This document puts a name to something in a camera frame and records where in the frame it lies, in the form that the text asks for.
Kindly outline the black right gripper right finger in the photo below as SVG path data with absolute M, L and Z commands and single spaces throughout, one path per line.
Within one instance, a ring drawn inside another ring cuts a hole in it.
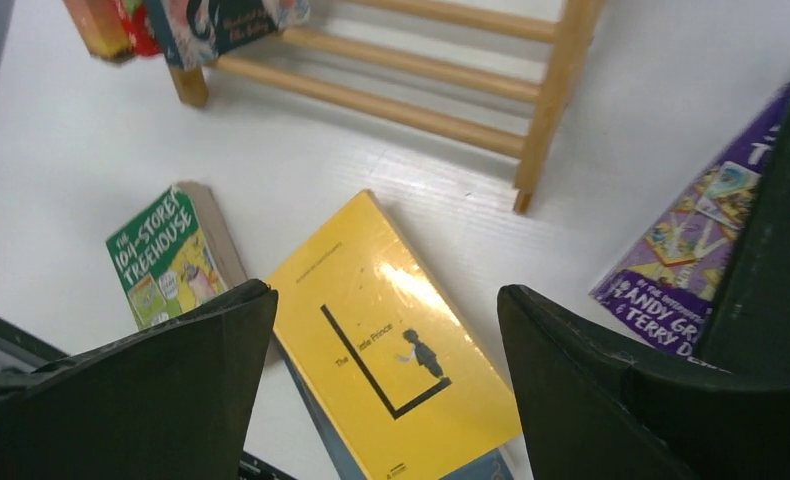
M 790 381 L 731 373 L 520 285 L 497 315 L 538 479 L 790 479 Z

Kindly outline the yellow Little Prince book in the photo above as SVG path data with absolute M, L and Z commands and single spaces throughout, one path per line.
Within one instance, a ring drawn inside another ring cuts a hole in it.
M 509 383 L 373 192 L 268 281 L 277 342 L 365 479 L 444 479 L 520 434 Z

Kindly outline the blue Jane Eyre book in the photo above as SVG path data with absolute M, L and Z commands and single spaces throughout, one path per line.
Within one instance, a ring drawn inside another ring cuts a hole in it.
M 114 65 L 135 57 L 115 1 L 63 0 L 63 4 L 92 57 Z

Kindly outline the green 104-Storey Treehouse book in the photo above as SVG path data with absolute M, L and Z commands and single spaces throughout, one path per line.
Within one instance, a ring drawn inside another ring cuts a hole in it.
M 194 181 L 171 185 L 105 246 L 139 330 L 248 279 L 212 189 Z

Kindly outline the Little Women book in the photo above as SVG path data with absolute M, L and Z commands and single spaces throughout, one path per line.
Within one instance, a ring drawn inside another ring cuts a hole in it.
M 311 13 L 308 0 L 159 0 L 144 6 L 167 64 L 182 70 L 301 25 Z

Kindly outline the red 13-Storey Treehouse book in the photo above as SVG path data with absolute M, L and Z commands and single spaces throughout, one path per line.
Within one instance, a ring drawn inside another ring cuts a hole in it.
M 151 27 L 143 0 L 114 0 L 122 27 L 128 36 L 133 52 L 139 57 L 155 57 L 161 48 Z

